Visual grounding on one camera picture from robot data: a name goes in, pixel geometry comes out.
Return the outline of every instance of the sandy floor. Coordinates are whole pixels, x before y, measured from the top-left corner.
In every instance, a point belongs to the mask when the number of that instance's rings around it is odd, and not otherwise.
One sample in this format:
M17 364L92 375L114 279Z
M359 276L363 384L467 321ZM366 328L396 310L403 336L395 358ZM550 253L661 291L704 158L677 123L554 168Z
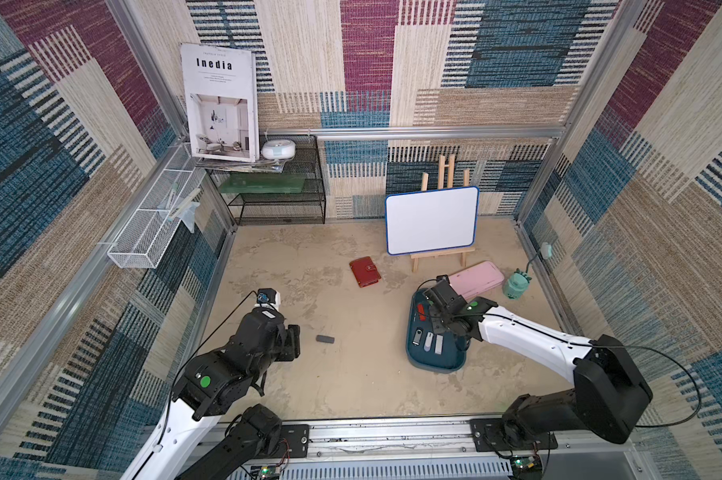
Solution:
M475 246L469 266L490 260L507 277L526 264L510 220L479 218ZM383 279L359 288L348 262L367 255ZM273 364L265 397L250 389L226 418L259 402L284 419L501 412L520 394L570 388L551 370L485 342L473 342L465 366L449 375L409 363L406 319L414 288L436 274L460 270L459 255L451 255L420 260L419 272L412 274L408 256L386 253L382 221L241 227L204 335L247 292L271 287L282 295L287 322L302 327L302 355ZM558 329L534 281L518 300L508 300L500 287L482 296ZM242 306L204 350L223 345L252 305ZM316 334L336 341L318 343Z

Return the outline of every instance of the red wallet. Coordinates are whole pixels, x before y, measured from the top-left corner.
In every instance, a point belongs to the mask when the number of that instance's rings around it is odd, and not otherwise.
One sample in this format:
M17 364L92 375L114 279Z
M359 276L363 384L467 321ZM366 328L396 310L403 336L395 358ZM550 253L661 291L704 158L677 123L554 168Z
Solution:
M372 262L371 256L365 256L364 258L358 258L350 262L350 269L356 276L356 281L359 283L359 286L367 286L372 283L377 283L381 278L379 276L379 272L377 271L377 267L374 262Z

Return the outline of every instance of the white wire basket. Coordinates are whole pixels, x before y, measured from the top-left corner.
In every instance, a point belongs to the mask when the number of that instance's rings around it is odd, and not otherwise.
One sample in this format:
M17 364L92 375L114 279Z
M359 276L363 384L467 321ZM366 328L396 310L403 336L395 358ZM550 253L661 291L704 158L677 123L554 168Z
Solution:
M108 256L121 268L156 268L162 261L174 232L182 223L169 214L203 180L203 169L196 170L190 144L183 144L169 159L140 206L135 210Z

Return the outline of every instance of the mint green toy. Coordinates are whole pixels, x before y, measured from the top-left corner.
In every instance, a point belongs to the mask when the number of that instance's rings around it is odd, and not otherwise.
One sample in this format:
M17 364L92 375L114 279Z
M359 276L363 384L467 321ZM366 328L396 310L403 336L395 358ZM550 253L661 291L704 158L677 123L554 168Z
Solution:
M502 293L505 294L509 299L515 300L519 298L529 288L531 282L531 276L529 276L529 265L537 255L540 255L543 259L547 260L553 256L553 247L548 242L542 242L540 249L535 253L526 264L526 270L521 272L520 268L515 269L515 272L509 276L502 286Z

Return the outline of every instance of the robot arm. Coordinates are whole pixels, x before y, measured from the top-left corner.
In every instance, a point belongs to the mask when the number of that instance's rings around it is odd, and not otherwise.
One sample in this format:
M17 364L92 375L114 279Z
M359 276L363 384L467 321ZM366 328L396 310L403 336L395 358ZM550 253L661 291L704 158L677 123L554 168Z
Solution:
M284 325L284 317L277 310L279 297L275 290L259 290L256 306L243 316L227 344L187 363L172 387L168 414L165 408L122 480L175 478L233 402L246 395L250 387L264 394L267 368L272 362L291 362L299 357L299 326ZM230 435L177 478L222 480L254 456L274 453L280 427L281 420L262 405L248 408Z
M502 416L502 438L512 448L561 430L591 430L625 443L649 406L652 391L622 344L552 330L481 297L469 304L447 276L425 291L444 326L457 336L501 345L563 376L574 388L546 396L522 395Z

